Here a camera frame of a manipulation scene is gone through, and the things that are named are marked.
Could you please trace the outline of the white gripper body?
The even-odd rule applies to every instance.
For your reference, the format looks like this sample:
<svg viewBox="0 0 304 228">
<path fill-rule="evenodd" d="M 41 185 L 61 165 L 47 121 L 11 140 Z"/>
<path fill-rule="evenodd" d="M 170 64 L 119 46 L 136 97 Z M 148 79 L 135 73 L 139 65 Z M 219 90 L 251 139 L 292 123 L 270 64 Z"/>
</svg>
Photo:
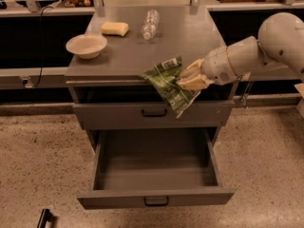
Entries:
<svg viewBox="0 0 304 228">
<path fill-rule="evenodd" d="M 202 71 L 215 85 L 230 84 L 238 78 L 230 63 L 227 49 L 226 46 L 218 47 L 203 58 Z"/>
</svg>

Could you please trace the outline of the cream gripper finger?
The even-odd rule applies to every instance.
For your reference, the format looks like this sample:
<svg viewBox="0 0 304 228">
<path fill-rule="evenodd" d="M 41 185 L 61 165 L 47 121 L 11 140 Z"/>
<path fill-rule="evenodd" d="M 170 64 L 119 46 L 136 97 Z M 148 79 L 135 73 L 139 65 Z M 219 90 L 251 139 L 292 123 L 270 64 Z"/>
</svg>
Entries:
<svg viewBox="0 0 304 228">
<path fill-rule="evenodd" d="M 184 90 L 202 90 L 211 85 L 213 81 L 205 74 L 199 74 L 190 79 L 180 79 L 177 85 Z"/>
<path fill-rule="evenodd" d="M 200 74 L 202 63 L 203 63 L 202 59 L 198 59 L 195 62 L 193 62 L 190 66 L 188 66 L 187 68 L 181 71 L 180 78 L 183 79 Z"/>
</svg>

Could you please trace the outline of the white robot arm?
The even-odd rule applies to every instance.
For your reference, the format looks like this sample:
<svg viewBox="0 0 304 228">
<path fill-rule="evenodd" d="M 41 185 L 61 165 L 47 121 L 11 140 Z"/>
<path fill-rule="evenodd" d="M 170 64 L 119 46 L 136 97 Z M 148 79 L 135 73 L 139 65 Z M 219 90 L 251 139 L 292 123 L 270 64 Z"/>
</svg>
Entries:
<svg viewBox="0 0 304 228">
<path fill-rule="evenodd" d="M 177 84 L 185 90 L 223 86 L 246 73 L 287 66 L 298 77 L 304 70 L 304 22 L 289 12 L 268 17 L 256 37 L 210 51 L 180 73 Z"/>
</svg>

